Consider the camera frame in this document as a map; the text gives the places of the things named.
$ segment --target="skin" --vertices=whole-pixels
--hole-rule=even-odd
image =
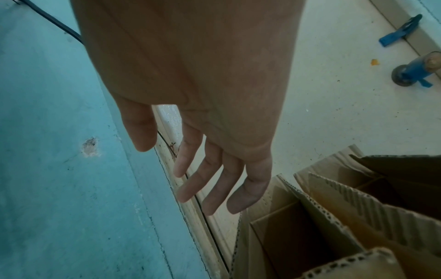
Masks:
[[[71,0],[89,56],[114,97],[134,146],[157,140],[151,105],[175,104],[183,139],[174,175],[205,143],[180,202],[223,166],[202,208],[238,213],[271,179],[271,143],[285,98],[304,0]]]

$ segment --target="cardboard box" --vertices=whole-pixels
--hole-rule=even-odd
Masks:
[[[366,252],[332,214],[277,176],[241,214],[230,276],[391,279],[404,273],[389,250]]]
[[[440,156],[362,157],[350,146],[294,176],[366,248],[391,249],[409,279],[439,279],[440,171]]]

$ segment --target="blue tool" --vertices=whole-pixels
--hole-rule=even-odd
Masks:
[[[441,69],[441,52],[434,51],[418,57],[407,65],[396,67],[392,71],[392,80],[400,86],[411,86],[417,81],[424,87],[432,84],[424,78]]]
[[[422,14],[415,17],[411,17],[403,26],[401,26],[397,31],[390,33],[383,38],[379,39],[382,46],[387,47],[388,45],[398,41],[401,38],[406,38],[407,35],[415,31],[418,27],[419,21],[423,18]]]

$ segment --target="floor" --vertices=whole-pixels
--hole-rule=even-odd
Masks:
[[[78,29],[68,0],[35,3]],[[206,279],[155,150],[81,44],[0,0],[0,278]]]
[[[441,81],[432,88],[395,85],[392,70],[417,57],[405,41],[383,48],[378,39],[394,31],[369,0],[309,0],[287,98],[273,142],[273,175],[293,174],[351,144],[365,154],[441,154]],[[380,65],[371,66],[378,59]],[[182,139],[173,106],[159,114],[171,141]],[[204,158],[200,148],[189,173]],[[208,194],[221,170],[198,193]],[[238,187],[245,178],[239,180]],[[238,215],[225,204],[208,218],[220,250],[231,262]]]

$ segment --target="black cable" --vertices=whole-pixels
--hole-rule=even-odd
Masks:
[[[38,13],[39,15],[41,15],[42,17],[44,17],[45,19],[49,20],[51,23],[53,23],[54,25],[56,25],[58,28],[60,28],[61,30],[63,30],[64,32],[66,32],[67,34],[71,35],[72,37],[74,37],[78,42],[80,42],[81,44],[83,43],[83,41],[81,40],[81,35],[78,34],[77,32],[75,32],[73,29],[71,29],[69,26],[63,24],[62,22],[60,22],[58,19],[54,18],[53,16],[51,16],[50,14],[48,14],[47,12],[45,12],[44,10],[40,9],[36,4],[34,4],[32,1],[30,0],[19,0],[22,3],[28,5],[32,10],[34,10],[36,13]],[[170,152],[173,154],[174,157],[176,157],[176,153],[173,150],[173,145],[170,145],[167,143],[167,141],[165,140],[164,136],[158,131],[158,135],[161,137],[161,139],[164,141],[165,145],[167,145],[167,147],[169,148]],[[198,197],[196,197],[196,202],[199,206],[199,209],[202,212],[202,205],[198,199]],[[213,240],[215,240],[215,236],[213,234],[213,232],[211,231],[210,226],[208,225],[208,220],[207,217],[205,216],[205,214],[202,212],[202,217],[204,218],[204,222],[207,225],[208,231],[210,232],[210,236]],[[221,248],[219,247],[219,245],[217,244],[216,241],[214,241],[216,248],[219,252],[220,258],[222,259],[222,262],[225,265],[225,268],[227,270],[227,272],[229,271],[228,265],[226,264],[226,261],[221,253]]]
[[[69,26],[65,25],[64,23],[62,23],[61,21],[59,21],[58,19],[54,18],[53,16],[51,16],[50,14],[48,14],[47,12],[45,12],[44,10],[40,9],[36,4],[34,4],[32,1],[30,0],[20,0],[22,3],[26,4],[29,6],[29,8],[31,8],[32,10],[34,10],[36,13],[38,13],[39,15],[41,15],[42,17],[44,17],[45,19],[49,20],[50,22],[52,22],[53,24],[55,24],[58,28],[60,28],[61,30],[63,30],[64,32],[66,32],[67,34],[71,35],[72,37],[74,37],[78,42],[83,43],[81,41],[81,35],[78,34],[77,32],[75,32],[73,29],[71,29]]]

